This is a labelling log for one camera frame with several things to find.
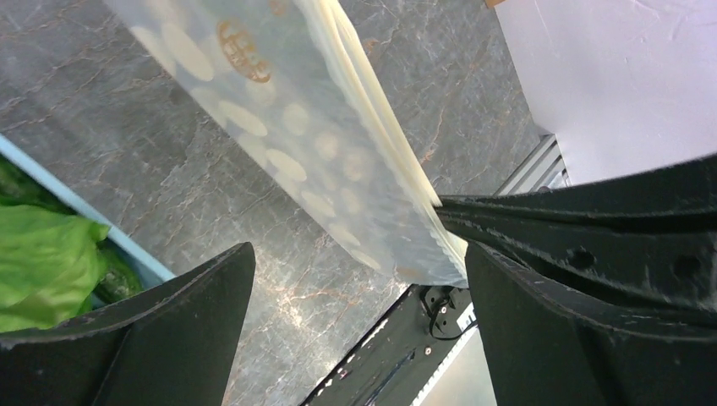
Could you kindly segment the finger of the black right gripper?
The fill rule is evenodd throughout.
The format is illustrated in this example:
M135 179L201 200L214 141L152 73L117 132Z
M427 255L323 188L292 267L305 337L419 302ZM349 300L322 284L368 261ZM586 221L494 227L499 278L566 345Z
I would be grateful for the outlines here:
M522 195L446 195L444 227L641 299L716 308L716 158Z

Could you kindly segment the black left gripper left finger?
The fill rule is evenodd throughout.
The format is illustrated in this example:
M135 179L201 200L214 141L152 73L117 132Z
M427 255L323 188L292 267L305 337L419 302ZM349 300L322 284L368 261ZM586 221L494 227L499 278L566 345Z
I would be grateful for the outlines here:
M60 326L4 333L2 404L221 404L254 276L241 243Z

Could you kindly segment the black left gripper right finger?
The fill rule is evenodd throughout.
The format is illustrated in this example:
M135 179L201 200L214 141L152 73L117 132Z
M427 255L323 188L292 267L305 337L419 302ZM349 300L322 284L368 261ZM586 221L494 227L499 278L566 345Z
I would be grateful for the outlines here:
M499 405L713 405L716 318L612 304L470 244L468 283Z

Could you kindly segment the green toy lettuce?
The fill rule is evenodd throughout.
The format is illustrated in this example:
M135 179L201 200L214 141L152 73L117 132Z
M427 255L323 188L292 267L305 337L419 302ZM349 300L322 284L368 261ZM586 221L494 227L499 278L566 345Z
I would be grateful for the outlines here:
M1 209L1 330L48 329L92 308L110 228L37 206Z

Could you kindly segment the clear dotted zip top bag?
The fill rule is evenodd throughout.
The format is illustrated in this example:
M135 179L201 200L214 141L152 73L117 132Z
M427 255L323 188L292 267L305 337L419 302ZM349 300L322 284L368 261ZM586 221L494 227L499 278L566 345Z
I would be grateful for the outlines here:
M148 53L356 261L467 286L419 164L337 1L111 1Z

